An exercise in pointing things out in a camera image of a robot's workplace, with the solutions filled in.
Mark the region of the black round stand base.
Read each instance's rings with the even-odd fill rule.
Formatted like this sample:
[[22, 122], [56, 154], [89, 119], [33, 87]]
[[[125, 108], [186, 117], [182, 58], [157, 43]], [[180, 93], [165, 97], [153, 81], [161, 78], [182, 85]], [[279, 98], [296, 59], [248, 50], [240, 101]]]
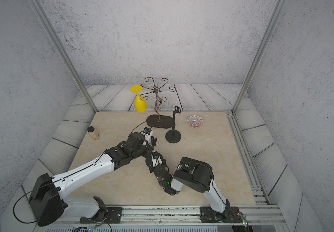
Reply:
[[166, 133], [165, 138], [167, 142], [175, 144], [181, 140], [181, 134], [178, 130], [172, 129]]

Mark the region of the black microphone stand pole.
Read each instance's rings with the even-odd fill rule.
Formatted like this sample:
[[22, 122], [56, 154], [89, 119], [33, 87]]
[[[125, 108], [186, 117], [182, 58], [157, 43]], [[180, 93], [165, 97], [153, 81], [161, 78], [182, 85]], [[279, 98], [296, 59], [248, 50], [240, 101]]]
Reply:
[[173, 125], [172, 125], [172, 131], [175, 131], [175, 127], [176, 127], [176, 114], [180, 114], [181, 113], [181, 109], [178, 106], [174, 107], [174, 111], [173, 111]]

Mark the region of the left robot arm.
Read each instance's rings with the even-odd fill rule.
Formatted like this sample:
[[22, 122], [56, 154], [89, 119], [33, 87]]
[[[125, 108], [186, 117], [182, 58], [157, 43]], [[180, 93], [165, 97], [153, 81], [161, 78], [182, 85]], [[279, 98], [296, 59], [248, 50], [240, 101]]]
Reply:
[[40, 227], [64, 217], [82, 217], [94, 223], [107, 219], [109, 213], [100, 197], [74, 201], [68, 196], [88, 182], [113, 172], [138, 157], [148, 157], [157, 138], [149, 132], [135, 132], [127, 141], [106, 149], [99, 157], [73, 170], [49, 176], [41, 175], [31, 192], [29, 204]]

